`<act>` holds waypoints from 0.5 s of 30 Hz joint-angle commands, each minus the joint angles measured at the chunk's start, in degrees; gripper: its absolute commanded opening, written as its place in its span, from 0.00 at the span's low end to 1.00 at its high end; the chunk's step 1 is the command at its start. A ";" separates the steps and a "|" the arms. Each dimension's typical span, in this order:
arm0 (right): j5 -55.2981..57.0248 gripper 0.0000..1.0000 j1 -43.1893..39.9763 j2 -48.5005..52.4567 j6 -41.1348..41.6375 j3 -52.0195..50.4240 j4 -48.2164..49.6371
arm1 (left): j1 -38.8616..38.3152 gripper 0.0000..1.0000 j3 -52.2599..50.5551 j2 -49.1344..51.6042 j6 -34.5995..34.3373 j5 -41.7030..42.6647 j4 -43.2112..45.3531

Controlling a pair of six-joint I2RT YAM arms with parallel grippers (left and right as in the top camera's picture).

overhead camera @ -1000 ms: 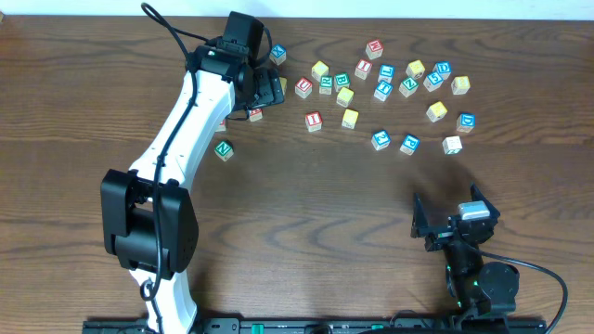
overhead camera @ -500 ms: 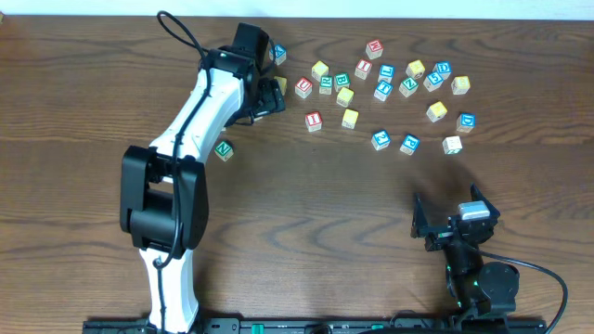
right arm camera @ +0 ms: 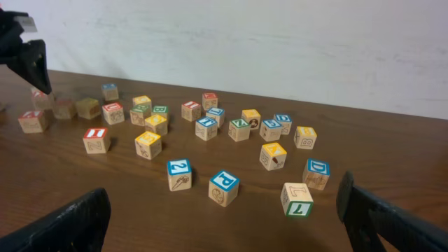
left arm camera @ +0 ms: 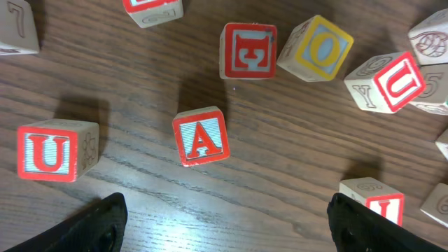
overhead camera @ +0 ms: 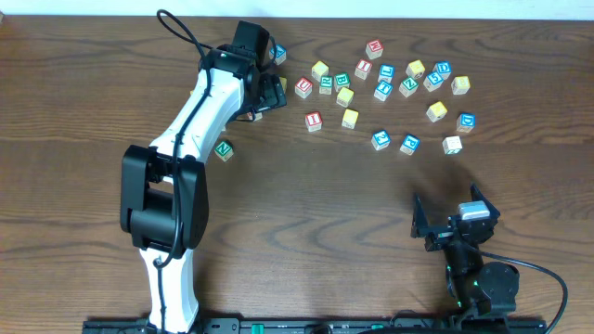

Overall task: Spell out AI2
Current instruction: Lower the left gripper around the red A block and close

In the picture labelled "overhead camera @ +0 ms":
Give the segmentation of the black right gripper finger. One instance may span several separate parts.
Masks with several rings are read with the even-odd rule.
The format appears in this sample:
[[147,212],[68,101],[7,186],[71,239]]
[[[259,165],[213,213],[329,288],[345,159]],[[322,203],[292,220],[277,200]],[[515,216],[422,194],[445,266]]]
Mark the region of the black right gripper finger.
[[411,224],[410,236],[412,238],[424,238],[429,231],[429,223],[425,211],[423,210],[420,197],[414,194],[414,209]]
[[487,203],[487,199],[475,183],[471,184],[470,192],[472,201],[482,201],[483,203]]

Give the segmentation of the blue 2 block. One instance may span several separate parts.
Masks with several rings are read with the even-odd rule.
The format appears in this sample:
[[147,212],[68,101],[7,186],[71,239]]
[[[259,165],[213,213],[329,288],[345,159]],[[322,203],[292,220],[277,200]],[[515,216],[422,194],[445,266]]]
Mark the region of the blue 2 block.
[[381,130],[372,135],[371,143],[375,150],[382,150],[390,145],[391,137],[385,130]]

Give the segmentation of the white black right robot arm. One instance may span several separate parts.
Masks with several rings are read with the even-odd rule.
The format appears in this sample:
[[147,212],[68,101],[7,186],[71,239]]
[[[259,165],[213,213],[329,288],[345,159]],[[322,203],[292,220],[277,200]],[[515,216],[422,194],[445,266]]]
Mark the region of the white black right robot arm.
[[425,240],[425,250],[441,251],[446,260],[446,284],[458,303],[457,327],[467,320],[502,318],[516,310],[519,272],[502,262],[485,263],[479,246],[494,235],[500,212],[479,188],[470,188],[471,201],[461,203],[447,224],[432,226],[419,196],[414,197],[413,238]]

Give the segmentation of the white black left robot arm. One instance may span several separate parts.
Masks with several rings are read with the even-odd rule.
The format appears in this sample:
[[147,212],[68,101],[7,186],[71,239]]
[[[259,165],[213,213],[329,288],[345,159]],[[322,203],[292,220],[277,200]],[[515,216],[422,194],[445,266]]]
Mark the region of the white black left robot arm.
[[192,256],[209,219],[205,163],[228,122],[283,107],[279,78],[267,73],[264,45],[221,45],[200,61],[193,95],[149,147],[122,159],[120,224],[148,269],[148,331],[188,333],[199,304]]

